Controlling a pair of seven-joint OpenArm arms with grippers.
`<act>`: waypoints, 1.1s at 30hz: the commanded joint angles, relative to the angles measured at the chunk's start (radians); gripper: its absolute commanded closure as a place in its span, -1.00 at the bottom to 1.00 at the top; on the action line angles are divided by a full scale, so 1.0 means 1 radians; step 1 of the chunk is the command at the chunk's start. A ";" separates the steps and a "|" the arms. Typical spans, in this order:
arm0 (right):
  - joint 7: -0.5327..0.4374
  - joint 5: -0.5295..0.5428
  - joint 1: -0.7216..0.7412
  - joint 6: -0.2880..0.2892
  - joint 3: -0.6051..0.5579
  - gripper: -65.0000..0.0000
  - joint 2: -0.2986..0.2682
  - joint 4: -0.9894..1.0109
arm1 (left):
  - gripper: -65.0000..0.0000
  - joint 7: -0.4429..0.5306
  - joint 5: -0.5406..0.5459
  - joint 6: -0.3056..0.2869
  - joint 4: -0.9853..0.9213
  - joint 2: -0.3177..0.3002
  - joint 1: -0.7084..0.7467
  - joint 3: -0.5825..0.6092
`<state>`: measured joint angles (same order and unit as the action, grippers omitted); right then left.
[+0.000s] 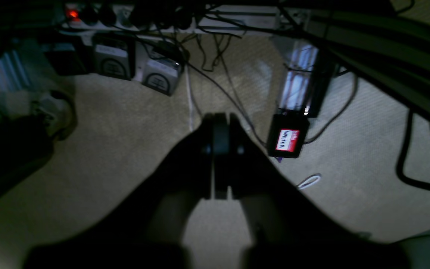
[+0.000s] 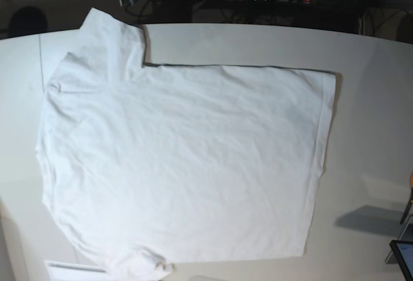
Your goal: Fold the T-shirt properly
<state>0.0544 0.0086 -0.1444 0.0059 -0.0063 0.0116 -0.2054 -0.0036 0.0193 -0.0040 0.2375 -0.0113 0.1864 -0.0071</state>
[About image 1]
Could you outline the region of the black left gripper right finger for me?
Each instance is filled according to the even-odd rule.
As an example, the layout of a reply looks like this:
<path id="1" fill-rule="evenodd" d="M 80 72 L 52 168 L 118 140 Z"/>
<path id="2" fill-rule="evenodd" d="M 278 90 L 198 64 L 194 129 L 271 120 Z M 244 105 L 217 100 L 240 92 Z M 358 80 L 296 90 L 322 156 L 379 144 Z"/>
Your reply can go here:
<path id="1" fill-rule="evenodd" d="M 244 269 L 408 269 L 395 245 L 360 238 L 326 216 L 255 145 L 235 114 L 215 115 L 215 196 L 240 202 L 253 246 Z"/>

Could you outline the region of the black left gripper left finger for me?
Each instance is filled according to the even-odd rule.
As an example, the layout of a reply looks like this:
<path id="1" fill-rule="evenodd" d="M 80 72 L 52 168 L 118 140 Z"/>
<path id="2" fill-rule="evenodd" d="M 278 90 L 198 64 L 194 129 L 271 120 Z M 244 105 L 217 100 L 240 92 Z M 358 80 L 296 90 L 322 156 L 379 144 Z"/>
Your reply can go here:
<path id="1" fill-rule="evenodd" d="M 102 220 L 67 240 L 34 247 L 26 269 L 178 269 L 188 265 L 181 238 L 209 195 L 214 116 L 167 154 L 152 175 Z"/>

